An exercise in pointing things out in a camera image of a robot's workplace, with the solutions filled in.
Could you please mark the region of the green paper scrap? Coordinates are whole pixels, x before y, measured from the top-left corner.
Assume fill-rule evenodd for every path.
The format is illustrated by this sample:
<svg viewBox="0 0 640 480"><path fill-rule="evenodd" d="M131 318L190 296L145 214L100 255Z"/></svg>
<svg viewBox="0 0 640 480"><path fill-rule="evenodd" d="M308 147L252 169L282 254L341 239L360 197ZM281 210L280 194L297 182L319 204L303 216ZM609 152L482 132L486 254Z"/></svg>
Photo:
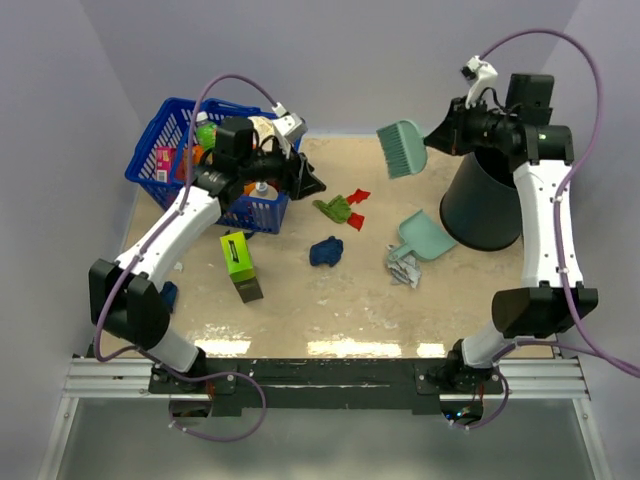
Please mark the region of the green paper scrap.
<svg viewBox="0 0 640 480"><path fill-rule="evenodd" d="M337 224L344 224L352 214L351 207L342 195L336 195L328 202L322 200L314 200L312 205L316 207L323 215Z"/></svg>

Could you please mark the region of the teal hand brush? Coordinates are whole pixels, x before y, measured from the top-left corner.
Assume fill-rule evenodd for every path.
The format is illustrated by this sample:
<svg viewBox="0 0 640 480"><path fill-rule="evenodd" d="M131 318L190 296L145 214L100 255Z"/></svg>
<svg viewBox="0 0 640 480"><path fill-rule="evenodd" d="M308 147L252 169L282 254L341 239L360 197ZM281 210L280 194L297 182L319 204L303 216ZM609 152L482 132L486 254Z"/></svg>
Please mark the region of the teal hand brush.
<svg viewBox="0 0 640 480"><path fill-rule="evenodd" d="M417 175L424 170L428 154L419 126L407 119L376 130L390 179Z"/></svg>

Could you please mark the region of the teal plastic dustpan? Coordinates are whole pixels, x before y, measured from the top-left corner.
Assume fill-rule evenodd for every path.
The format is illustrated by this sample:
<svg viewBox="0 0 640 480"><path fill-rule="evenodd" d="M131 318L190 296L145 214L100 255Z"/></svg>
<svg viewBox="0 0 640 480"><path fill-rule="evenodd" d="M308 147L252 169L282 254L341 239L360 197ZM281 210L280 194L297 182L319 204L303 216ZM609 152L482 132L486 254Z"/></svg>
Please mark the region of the teal plastic dustpan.
<svg viewBox="0 0 640 480"><path fill-rule="evenodd" d="M389 261L398 261L408 254L422 262L432 261L454 248L457 242L423 210L418 210L397 228L402 243L387 254Z"/></svg>

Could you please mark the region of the grey paper scrap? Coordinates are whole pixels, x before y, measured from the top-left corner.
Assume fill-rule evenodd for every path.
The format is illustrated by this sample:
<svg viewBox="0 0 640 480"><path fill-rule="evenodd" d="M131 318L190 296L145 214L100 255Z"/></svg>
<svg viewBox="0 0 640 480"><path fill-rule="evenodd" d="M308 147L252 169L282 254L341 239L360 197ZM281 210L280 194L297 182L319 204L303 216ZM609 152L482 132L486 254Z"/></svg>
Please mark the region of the grey paper scrap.
<svg viewBox="0 0 640 480"><path fill-rule="evenodd" d="M422 277L422 270L414 251L409 245L388 245L386 268L393 285L405 284L416 289Z"/></svg>

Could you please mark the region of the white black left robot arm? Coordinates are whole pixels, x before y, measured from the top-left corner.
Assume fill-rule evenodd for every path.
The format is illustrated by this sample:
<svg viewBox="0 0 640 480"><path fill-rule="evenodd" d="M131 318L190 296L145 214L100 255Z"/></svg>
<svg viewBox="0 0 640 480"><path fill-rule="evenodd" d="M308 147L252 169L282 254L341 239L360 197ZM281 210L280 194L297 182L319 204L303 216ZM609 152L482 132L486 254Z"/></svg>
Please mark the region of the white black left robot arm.
<svg viewBox="0 0 640 480"><path fill-rule="evenodd" d="M114 261L97 260L89 270L92 321L96 331L128 341L173 369L173 382L185 392L207 380L203 352L170 326L160 295L168 273L191 244L243 194L251 182L273 182L292 200L325 190L294 143L307 131L304 120L285 113L272 122L272 147L264 148L253 122L227 117L216 129L211 161L196 165L174 203L133 247Z"/></svg>

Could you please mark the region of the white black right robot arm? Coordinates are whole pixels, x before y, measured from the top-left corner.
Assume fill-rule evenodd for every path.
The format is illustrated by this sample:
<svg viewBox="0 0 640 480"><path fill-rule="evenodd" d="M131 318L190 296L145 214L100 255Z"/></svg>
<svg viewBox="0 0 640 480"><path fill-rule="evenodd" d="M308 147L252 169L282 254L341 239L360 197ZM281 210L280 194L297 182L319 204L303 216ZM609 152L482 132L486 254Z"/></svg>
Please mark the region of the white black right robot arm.
<svg viewBox="0 0 640 480"><path fill-rule="evenodd" d="M517 345L571 329L598 304L584 284L573 244L570 180L575 157L569 127L551 122L554 78L514 74L507 97L488 107L490 80L474 74L452 100L426 146L464 160L440 203L445 230L460 244L501 250L521 239L521 284L498 291L487 326L457 341L434 380L459 393L491 376Z"/></svg>

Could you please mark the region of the beige pump soap bottle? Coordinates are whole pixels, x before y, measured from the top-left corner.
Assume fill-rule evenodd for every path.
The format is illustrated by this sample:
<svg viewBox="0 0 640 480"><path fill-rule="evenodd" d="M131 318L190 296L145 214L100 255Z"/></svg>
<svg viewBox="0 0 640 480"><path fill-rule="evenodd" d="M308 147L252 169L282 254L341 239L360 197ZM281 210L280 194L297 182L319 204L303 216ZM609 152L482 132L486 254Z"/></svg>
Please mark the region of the beige pump soap bottle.
<svg viewBox="0 0 640 480"><path fill-rule="evenodd" d="M248 194L249 197L262 200L275 201L278 199L278 190L267 182L255 182Z"/></svg>

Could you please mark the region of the dark round trash bin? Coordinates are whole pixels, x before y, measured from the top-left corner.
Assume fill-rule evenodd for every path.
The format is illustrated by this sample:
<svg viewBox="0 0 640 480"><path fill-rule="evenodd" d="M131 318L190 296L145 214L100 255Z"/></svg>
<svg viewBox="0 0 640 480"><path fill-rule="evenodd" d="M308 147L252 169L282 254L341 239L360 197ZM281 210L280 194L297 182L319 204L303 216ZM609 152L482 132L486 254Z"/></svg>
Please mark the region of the dark round trash bin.
<svg viewBox="0 0 640 480"><path fill-rule="evenodd" d="M441 199L439 216L449 235L473 250L512 245L522 233L522 220L507 157L489 148L465 155Z"/></svg>

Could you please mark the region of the green black razor box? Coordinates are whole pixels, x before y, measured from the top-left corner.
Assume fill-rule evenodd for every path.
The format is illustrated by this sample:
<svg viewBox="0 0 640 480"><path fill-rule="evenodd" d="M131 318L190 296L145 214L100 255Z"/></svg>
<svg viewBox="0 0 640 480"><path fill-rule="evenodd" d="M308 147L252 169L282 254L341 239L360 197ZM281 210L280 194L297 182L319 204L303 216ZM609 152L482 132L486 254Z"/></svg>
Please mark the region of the green black razor box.
<svg viewBox="0 0 640 480"><path fill-rule="evenodd" d="M263 298L263 292L256 276L253 260L243 232L224 235L220 238L221 248L229 278L243 303Z"/></svg>

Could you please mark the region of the green drink bottle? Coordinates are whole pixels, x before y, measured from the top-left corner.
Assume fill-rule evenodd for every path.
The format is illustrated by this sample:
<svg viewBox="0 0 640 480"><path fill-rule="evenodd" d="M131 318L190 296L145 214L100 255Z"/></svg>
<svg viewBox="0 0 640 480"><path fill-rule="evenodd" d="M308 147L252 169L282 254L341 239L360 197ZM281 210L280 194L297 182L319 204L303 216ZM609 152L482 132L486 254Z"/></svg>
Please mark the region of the green drink bottle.
<svg viewBox="0 0 640 480"><path fill-rule="evenodd" d="M217 125L209 118L205 111L196 115L195 136L198 144L204 150L215 148Z"/></svg>

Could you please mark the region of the pink small box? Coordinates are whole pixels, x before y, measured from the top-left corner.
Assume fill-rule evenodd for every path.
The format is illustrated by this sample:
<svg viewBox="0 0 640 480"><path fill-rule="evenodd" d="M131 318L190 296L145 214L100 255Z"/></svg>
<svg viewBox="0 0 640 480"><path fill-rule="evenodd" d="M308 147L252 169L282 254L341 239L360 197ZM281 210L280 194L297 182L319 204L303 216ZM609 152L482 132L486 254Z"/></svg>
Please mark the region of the pink small box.
<svg viewBox="0 0 640 480"><path fill-rule="evenodd" d="M164 184L171 182L171 171L176 149L171 146L158 146L155 149L155 180Z"/></svg>

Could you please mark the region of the blue plastic shopping basket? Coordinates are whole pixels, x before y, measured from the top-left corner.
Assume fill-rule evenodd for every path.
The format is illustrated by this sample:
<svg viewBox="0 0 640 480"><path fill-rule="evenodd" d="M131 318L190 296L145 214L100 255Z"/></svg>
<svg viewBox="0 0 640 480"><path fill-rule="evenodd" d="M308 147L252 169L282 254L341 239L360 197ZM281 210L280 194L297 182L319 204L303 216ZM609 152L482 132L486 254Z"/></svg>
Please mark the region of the blue plastic shopping basket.
<svg viewBox="0 0 640 480"><path fill-rule="evenodd" d="M176 152L186 151L187 134L195 102L171 97L164 101L147 125L125 171L125 177L139 184L164 210L177 199L186 179L184 161ZM259 200L242 195L217 221L230 229L277 234L289 198Z"/></svg>

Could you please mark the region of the dark blue paper scrap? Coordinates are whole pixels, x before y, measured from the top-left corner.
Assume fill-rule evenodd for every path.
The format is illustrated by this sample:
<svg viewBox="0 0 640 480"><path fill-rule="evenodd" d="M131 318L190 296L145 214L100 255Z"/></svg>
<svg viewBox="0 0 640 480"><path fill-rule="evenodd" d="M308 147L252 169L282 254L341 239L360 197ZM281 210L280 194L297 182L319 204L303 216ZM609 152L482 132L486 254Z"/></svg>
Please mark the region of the dark blue paper scrap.
<svg viewBox="0 0 640 480"><path fill-rule="evenodd" d="M168 311L173 314L175 311L176 300L178 296L178 287L172 281L166 281L163 284L160 296L164 301Z"/></svg>

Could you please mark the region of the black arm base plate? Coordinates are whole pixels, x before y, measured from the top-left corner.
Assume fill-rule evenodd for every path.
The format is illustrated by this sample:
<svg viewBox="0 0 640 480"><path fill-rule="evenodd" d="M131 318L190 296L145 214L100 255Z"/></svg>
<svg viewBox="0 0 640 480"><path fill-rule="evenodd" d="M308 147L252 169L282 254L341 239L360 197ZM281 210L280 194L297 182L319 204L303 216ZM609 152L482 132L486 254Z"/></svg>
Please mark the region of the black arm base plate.
<svg viewBox="0 0 640 480"><path fill-rule="evenodd" d="M405 410L440 412L443 395L501 394L494 370L473 370L443 358L230 359L208 358L206 373L221 376L184 382L158 367L149 392L203 398L214 417L245 409Z"/></svg>

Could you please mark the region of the aluminium table frame rail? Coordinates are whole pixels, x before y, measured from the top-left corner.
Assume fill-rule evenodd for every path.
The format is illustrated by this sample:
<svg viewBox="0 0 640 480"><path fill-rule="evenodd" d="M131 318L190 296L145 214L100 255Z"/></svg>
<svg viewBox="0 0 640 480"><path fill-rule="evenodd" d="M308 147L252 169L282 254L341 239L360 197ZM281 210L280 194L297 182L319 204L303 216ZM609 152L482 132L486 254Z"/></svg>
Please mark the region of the aluminium table frame rail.
<svg viewBox="0 0 640 480"><path fill-rule="evenodd" d="M584 373L577 359L507 358L500 363L500 369L508 379L511 400L572 401L594 477L613 477L593 418ZM81 399L151 400L156 396L149 392L150 378L151 363L139 358L124 358L109 363L90 358L72 360L38 477L58 477Z"/></svg>

